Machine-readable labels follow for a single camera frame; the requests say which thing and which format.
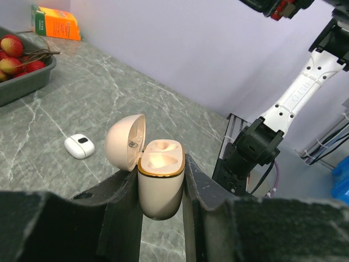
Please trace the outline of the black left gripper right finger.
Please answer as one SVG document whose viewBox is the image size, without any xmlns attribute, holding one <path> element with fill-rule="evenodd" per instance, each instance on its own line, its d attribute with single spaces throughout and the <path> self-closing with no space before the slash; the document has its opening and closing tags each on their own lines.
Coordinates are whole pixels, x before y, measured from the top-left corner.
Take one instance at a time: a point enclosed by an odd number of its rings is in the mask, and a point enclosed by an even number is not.
<svg viewBox="0 0 349 262">
<path fill-rule="evenodd" d="M 187 261 L 348 261 L 348 206 L 234 196 L 185 156 Z"/>
</svg>

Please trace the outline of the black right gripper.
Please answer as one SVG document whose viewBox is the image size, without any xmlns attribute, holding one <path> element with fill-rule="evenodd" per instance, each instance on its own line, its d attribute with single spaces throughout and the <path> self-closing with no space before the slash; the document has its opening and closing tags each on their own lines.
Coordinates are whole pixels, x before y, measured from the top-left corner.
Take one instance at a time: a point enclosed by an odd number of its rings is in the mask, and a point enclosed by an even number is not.
<svg viewBox="0 0 349 262">
<path fill-rule="evenodd" d="M 301 9 L 307 9 L 314 0 L 240 0 L 249 8 L 271 17 L 275 21 L 281 18 L 292 19 Z"/>
</svg>

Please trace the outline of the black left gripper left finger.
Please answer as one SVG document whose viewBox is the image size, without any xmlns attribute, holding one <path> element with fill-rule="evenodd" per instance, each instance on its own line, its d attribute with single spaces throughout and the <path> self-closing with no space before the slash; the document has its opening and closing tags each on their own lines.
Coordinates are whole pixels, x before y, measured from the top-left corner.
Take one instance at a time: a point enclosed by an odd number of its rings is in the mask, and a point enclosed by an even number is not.
<svg viewBox="0 0 349 262">
<path fill-rule="evenodd" d="M 118 171 L 71 199 L 1 192 L 1 261 L 138 261 L 137 171 Z"/>
</svg>

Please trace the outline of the white earbuds charging case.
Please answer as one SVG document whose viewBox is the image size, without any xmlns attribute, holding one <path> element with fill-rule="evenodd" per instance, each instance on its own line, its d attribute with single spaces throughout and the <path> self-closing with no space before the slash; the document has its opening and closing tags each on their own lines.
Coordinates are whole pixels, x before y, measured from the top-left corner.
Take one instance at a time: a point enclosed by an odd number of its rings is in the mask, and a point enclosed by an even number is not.
<svg viewBox="0 0 349 262">
<path fill-rule="evenodd" d="M 74 134 L 64 141 L 65 149 L 76 159 L 85 159 L 95 151 L 93 142 L 83 134 Z"/>
</svg>

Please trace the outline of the pink earbuds charging case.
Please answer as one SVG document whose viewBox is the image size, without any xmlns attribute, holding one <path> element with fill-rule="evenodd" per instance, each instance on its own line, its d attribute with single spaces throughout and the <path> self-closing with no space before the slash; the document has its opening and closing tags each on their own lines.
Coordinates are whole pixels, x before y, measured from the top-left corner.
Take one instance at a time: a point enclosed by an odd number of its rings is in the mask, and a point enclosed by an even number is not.
<svg viewBox="0 0 349 262">
<path fill-rule="evenodd" d="M 143 114 L 127 116 L 107 132 L 104 143 L 109 163 L 138 176 L 139 203 L 150 219 L 173 217 L 182 201 L 185 152 L 176 140 L 146 140 Z"/>
</svg>

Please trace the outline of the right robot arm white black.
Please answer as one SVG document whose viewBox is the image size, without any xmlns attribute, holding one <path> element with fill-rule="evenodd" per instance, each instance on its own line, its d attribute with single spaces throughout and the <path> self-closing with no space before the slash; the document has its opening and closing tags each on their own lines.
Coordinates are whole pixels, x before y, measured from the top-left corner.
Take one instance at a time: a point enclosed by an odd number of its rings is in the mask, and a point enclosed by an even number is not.
<svg viewBox="0 0 349 262">
<path fill-rule="evenodd" d="M 292 121 L 320 87 L 340 71 L 348 71 L 348 1 L 328 1 L 332 19 L 309 47 L 310 58 L 285 93 L 235 139 L 226 135 L 212 179 L 236 196 L 247 196 L 255 166 L 268 165 L 255 186 L 265 181 L 280 153 L 278 146 Z"/>
</svg>

